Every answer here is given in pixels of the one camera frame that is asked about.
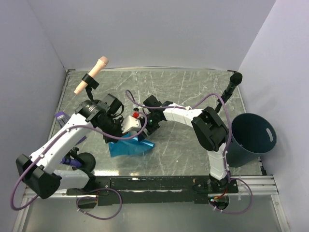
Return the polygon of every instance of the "white wall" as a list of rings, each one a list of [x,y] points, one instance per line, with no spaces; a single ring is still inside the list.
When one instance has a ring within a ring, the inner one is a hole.
[[[237,70],[275,0],[28,0],[66,69]]]
[[[239,71],[248,112],[274,126],[278,143],[263,158],[274,174],[292,231],[308,231],[309,1],[277,0]]]
[[[15,160],[45,143],[65,70],[28,3],[0,2],[0,231],[9,232],[17,216],[9,204],[19,177]]]

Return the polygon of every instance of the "trash bin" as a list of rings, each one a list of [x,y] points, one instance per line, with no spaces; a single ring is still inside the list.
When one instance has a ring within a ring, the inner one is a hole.
[[[277,136],[272,125],[259,115],[245,113],[232,122],[232,139],[226,161],[230,167],[240,167],[274,148]]]

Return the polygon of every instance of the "red cap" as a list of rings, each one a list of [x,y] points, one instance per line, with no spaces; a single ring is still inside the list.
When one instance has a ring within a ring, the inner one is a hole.
[[[139,116],[140,116],[140,114],[139,114],[138,112],[135,111],[135,112],[133,113],[133,117],[138,118]]]

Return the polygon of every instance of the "crinkled plastic bag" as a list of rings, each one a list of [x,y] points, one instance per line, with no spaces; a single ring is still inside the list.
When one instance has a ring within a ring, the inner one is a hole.
[[[147,140],[138,141],[137,137],[130,140],[119,140],[117,143],[108,143],[111,157],[121,156],[121,155],[137,155],[143,152],[153,149],[154,143]]]

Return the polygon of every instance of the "metal floor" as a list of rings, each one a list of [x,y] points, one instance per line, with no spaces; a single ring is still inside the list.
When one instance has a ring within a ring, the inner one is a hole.
[[[78,105],[87,100],[86,92],[74,90],[86,72],[70,71],[64,88],[60,111],[72,115]],[[221,94],[229,82],[230,72],[212,70],[123,69],[101,71],[96,80],[99,87],[93,91],[95,99],[111,93],[125,105],[123,115],[132,114],[133,103],[125,96],[129,89],[138,102],[155,95],[161,102],[172,101],[188,106],[196,104],[205,95]],[[217,99],[210,97],[201,104],[215,107]],[[244,113],[239,93],[235,91],[227,107],[231,120]],[[220,112],[226,122],[225,114]],[[79,144],[80,152],[89,152],[97,161],[95,175],[208,175],[210,172],[207,151],[198,143],[194,130],[175,122],[162,122],[161,128],[147,138],[155,143],[150,152],[135,156],[110,157],[108,145],[102,136],[91,132]],[[54,133],[59,130],[55,125]],[[70,167],[60,165],[59,169]],[[261,175],[261,162],[257,159],[239,168],[231,168],[232,175]]]

